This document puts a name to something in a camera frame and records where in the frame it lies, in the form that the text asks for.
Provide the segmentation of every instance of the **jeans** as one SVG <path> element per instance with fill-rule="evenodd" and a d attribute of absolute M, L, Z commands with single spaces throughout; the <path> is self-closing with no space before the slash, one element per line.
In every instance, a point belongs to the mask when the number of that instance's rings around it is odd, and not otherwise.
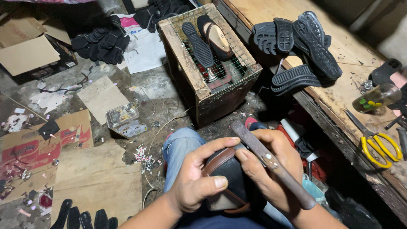
<path fill-rule="evenodd" d="M 262 123 L 253 123 L 252 126 L 250 126 L 250 130 L 259 128 L 268 129 Z M 197 132 L 190 128 L 179 128 L 168 137 L 164 143 L 163 151 L 164 159 L 168 164 L 164 192 L 170 190 L 173 185 L 175 178 L 181 169 L 185 155 L 205 143 L 206 141 Z M 270 203 L 267 203 L 264 212 L 282 227 L 290 229 L 294 228 L 288 219 Z"/>

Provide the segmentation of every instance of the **wooden workbench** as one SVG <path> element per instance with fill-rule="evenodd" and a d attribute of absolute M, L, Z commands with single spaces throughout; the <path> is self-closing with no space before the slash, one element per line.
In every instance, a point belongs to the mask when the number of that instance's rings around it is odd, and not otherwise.
<path fill-rule="evenodd" d="M 313 11 L 317 15 L 324 32 L 332 36 L 332 44 L 328 49 L 337 59 L 343 74 L 333 86 L 307 87 L 296 93 L 294 97 L 306 108 L 351 164 L 366 178 L 373 190 L 407 225 L 405 217 L 407 215 L 407 177 L 405 176 L 407 162 L 401 160 L 393 163 L 388 170 L 380 170 L 373 166 L 360 151 L 362 133 L 343 111 L 343 108 L 348 108 L 369 130 L 386 133 L 399 142 L 396 126 L 389 131 L 384 130 L 388 123 L 383 122 L 396 117 L 391 110 L 386 108 L 381 114 L 370 115 L 361 114 L 352 107 L 353 100 L 360 96 L 357 86 L 368 78 L 372 70 L 380 66 L 383 57 L 310 0 L 218 0 L 215 1 L 215 5 L 247 43 L 252 39 L 250 29 L 254 24 L 270 22 L 275 17 L 294 21 L 305 11 Z M 299 57 L 288 56 L 282 65 L 285 69 L 290 69 L 301 64 L 303 62 Z M 390 144 L 385 145 L 394 153 Z"/>

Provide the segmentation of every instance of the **scissors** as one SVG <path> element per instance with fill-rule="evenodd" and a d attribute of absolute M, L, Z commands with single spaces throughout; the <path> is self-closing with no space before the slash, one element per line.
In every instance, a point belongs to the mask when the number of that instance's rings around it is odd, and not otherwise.
<path fill-rule="evenodd" d="M 366 156 L 368 157 L 368 159 L 373 162 L 374 164 L 376 164 L 377 166 L 381 167 L 381 168 L 390 168 L 392 166 L 392 163 L 390 161 L 388 161 L 385 157 L 385 154 L 392 159 L 392 161 L 397 162 L 399 160 L 401 160 L 403 158 L 403 154 L 401 153 L 400 147 L 397 145 L 397 143 L 395 141 L 393 141 L 392 138 L 390 138 L 389 136 L 385 135 L 384 133 L 373 133 L 369 130 L 366 129 L 366 127 L 348 110 L 345 109 L 345 113 L 347 114 L 347 116 L 352 120 L 352 122 L 359 128 L 359 130 L 363 133 L 363 137 L 360 138 L 361 142 L 362 142 L 362 149 L 363 152 L 366 154 Z M 379 137 L 382 137 L 384 139 L 386 139 L 388 142 L 390 142 L 390 144 L 394 147 L 394 149 L 396 150 L 396 154 L 397 156 L 394 157 L 390 151 L 383 145 L 383 143 L 380 141 Z M 372 137 L 377 144 L 380 146 L 377 146 L 372 139 L 367 139 L 368 137 Z M 382 164 L 378 161 L 376 161 L 376 159 L 374 159 L 372 157 L 372 155 L 370 154 L 368 147 L 367 147 L 367 143 L 369 143 L 369 145 L 377 152 L 379 153 L 379 155 L 383 158 L 383 160 L 386 162 L 386 164 Z"/>

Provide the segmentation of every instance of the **dirty floor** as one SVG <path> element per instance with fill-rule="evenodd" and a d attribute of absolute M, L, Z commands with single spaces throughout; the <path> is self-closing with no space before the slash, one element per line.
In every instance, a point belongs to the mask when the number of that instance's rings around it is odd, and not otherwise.
<path fill-rule="evenodd" d="M 172 118 L 180 115 L 185 111 L 182 99 L 178 96 L 177 89 L 174 87 L 174 83 L 169 77 L 168 65 L 164 65 L 158 68 L 154 68 L 145 72 L 129 74 L 127 68 L 119 70 L 114 65 L 108 65 L 103 62 L 92 62 L 88 59 L 83 59 L 77 55 L 79 64 L 70 69 L 62 71 L 58 74 L 38 81 L 30 81 L 24 84 L 18 85 L 10 76 L 4 71 L 0 72 L 0 90 L 10 96 L 17 102 L 29 107 L 38 114 L 49 118 L 57 119 L 63 115 L 78 112 L 86 109 L 86 106 L 77 96 L 76 91 L 68 92 L 64 98 L 56 102 L 56 108 L 52 111 L 44 114 L 47 108 L 40 107 L 37 103 L 33 103 L 35 98 L 38 99 L 39 88 L 46 86 L 46 89 L 57 89 L 60 86 L 67 87 L 75 85 L 83 79 L 84 73 L 89 74 L 89 80 L 96 81 L 102 76 L 108 76 L 112 82 L 117 83 L 119 90 L 129 100 L 134 101 L 139 106 L 141 112 L 146 117 L 149 117 L 150 123 L 159 124 L 159 126 L 152 127 L 151 131 L 145 132 L 141 135 L 135 136 L 132 139 L 125 139 L 115 132 L 110 131 L 107 125 L 100 125 L 99 122 L 92 116 L 91 126 L 94 140 L 94 146 L 103 144 L 110 138 L 114 138 L 116 143 L 126 149 L 123 157 L 123 161 L 127 164 L 134 163 L 134 152 L 136 149 L 144 144 L 145 147 L 149 147 L 151 140 L 157 134 L 161 125 L 164 125 Z M 90 84 L 90 81 L 84 84 L 84 87 Z M 14 114 L 14 109 L 21 107 L 4 94 L 0 94 L 0 122 L 7 121 L 10 115 Z M 258 117 L 261 114 L 264 115 L 266 106 L 262 100 L 258 97 L 258 94 L 250 92 L 244 104 L 236 110 L 234 113 L 201 128 L 198 133 L 207 141 L 217 139 L 219 137 L 231 136 L 230 123 L 233 120 L 244 120 L 247 117 Z M 270 128 L 275 128 L 278 125 L 278 121 L 263 120 Z M 44 120 L 34 116 L 30 119 L 31 125 L 37 125 L 43 123 Z M 193 122 L 189 115 L 184 115 L 181 118 L 175 119 L 168 125 L 166 125 L 157 135 L 153 146 L 151 147 L 150 155 L 155 160 L 161 160 L 162 158 L 162 144 L 165 141 L 167 135 L 171 132 L 171 129 L 177 129 L 180 127 L 193 127 Z M 8 132 L 0 130 L 0 136 L 7 134 Z M 164 188 L 165 174 L 164 163 L 156 163 L 151 171 L 146 171 L 150 183 L 158 191 L 151 192 L 146 199 L 145 206 L 148 206 L 154 199 L 162 195 L 161 192 Z M 146 177 L 142 175 L 142 196 L 144 197 L 148 190 L 151 189 Z M 38 197 L 38 193 L 32 193 L 31 198 Z M 40 215 L 40 209 L 37 207 L 35 210 L 31 210 L 33 214 L 27 219 L 22 214 L 16 214 L 16 209 L 25 209 L 26 206 L 23 201 L 27 199 L 19 199 L 0 205 L 0 228 L 10 229 L 25 229 L 25 228 L 49 228 L 50 227 L 50 214 L 42 216 Z"/>

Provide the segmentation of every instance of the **leg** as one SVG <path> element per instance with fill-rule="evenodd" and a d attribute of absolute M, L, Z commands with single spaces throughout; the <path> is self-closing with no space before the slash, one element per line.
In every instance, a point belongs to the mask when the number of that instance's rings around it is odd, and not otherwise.
<path fill-rule="evenodd" d="M 206 141 L 190 128 L 179 128 L 164 143 L 163 156 L 168 164 L 164 192 L 170 190 L 187 153 L 205 144 Z"/>

